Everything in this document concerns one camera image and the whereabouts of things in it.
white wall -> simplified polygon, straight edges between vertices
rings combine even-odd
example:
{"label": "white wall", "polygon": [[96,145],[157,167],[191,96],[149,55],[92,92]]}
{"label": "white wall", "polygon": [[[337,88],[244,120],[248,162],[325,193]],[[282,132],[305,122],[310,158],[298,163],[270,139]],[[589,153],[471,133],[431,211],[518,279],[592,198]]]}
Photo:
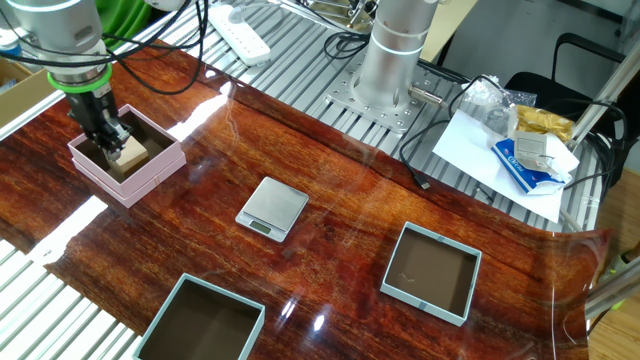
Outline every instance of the white wall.
{"label": "white wall", "polygon": [[614,14],[624,16],[631,5],[632,0],[582,0],[599,8],[611,11]]}

green ring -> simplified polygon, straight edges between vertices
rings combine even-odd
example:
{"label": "green ring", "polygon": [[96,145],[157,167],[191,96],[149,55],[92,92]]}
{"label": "green ring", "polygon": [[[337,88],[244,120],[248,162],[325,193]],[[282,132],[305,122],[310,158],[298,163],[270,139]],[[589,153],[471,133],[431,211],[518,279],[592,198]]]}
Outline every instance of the green ring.
{"label": "green ring", "polygon": [[62,90],[70,94],[82,94],[82,93],[87,93],[87,92],[91,92],[93,90],[99,89],[103,85],[107,84],[109,82],[109,79],[111,79],[112,73],[113,73],[113,68],[111,67],[111,64],[107,64],[107,72],[100,78],[100,80],[88,85],[83,85],[83,86],[68,86],[68,85],[60,84],[53,78],[53,76],[51,76],[50,72],[47,74],[47,79],[49,80],[49,84],[51,84],[51,86],[53,86],[58,90]]}

white power strip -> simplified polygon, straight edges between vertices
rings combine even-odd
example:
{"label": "white power strip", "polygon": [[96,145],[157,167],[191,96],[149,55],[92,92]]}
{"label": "white power strip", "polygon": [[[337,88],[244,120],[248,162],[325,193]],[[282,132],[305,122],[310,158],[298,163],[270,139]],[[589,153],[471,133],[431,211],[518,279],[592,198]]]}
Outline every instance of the white power strip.
{"label": "white power strip", "polygon": [[245,21],[239,24],[229,22],[233,6],[222,5],[209,10],[209,20],[222,38],[247,66],[269,61],[271,49]]}

pink box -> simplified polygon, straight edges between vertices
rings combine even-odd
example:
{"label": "pink box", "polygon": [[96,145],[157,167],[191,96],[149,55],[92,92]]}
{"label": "pink box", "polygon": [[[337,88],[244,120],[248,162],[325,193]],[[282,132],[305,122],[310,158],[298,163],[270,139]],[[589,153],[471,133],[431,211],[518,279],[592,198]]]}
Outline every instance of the pink box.
{"label": "pink box", "polygon": [[110,175],[104,154],[86,135],[73,139],[68,146],[76,169],[130,208],[187,161],[180,142],[131,105],[123,106],[118,117],[133,128],[132,135],[147,149],[150,158],[125,181],[119,182]]}

glossy wood surface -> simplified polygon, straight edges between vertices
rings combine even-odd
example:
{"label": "glossy wood surface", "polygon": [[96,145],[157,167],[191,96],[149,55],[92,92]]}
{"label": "glossy wood surface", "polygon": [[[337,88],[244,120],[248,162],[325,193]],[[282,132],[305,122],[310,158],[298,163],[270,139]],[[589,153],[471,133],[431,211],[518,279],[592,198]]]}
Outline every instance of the glossy wood surface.
{"label": "glossy wood surface", "polygon": [[[130,64],[175,89],[196,61]],[[186,272],[266,306],[252,359],[588,357],[585,289],[608,233],[547,233],[436,180],[424,191],[388,155],[212,69],[173,97],[119,66],[112,85],[119,105],[192,131],[187,166],[125,209],[73,167],[81,131],[61,101],[0,142],[0,236],[59,253],[46,268],[139,334]],[[265,176],[310,197],[282,244],[235,223]],[[462,327],[379,291],[406,221],[483,252]]]}

